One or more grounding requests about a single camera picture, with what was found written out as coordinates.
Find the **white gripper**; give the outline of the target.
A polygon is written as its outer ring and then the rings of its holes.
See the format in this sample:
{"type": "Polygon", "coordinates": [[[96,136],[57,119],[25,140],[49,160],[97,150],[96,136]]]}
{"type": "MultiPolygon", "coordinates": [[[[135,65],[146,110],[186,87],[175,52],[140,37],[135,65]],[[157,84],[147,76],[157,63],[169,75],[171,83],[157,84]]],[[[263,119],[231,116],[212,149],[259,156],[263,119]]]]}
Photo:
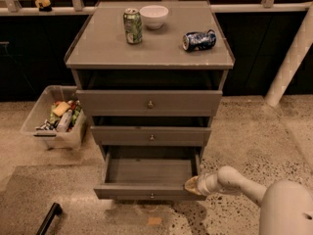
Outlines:
{"type": "Polygon", "coordinates": [[[217,175],[204,173],[199,177],[194,176],[185,182],[184,188],[192,194],[198,195],[201,193],[208,196],[218,191],[217,175]]]}

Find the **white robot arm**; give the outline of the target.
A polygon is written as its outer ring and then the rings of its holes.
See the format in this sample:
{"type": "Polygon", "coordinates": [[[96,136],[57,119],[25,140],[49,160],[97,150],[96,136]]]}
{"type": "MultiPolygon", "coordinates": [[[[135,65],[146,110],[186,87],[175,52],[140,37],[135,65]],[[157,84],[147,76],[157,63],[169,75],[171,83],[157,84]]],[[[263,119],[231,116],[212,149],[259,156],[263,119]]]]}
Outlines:
{"type": "Polygon", "coordinates": [[[279,180],[265,187],[225,165],[188,179],[184,187],[199,196],[244,194],[260,207],[259,235],[313,235],[313,194],[297,182],[279,180]]]}

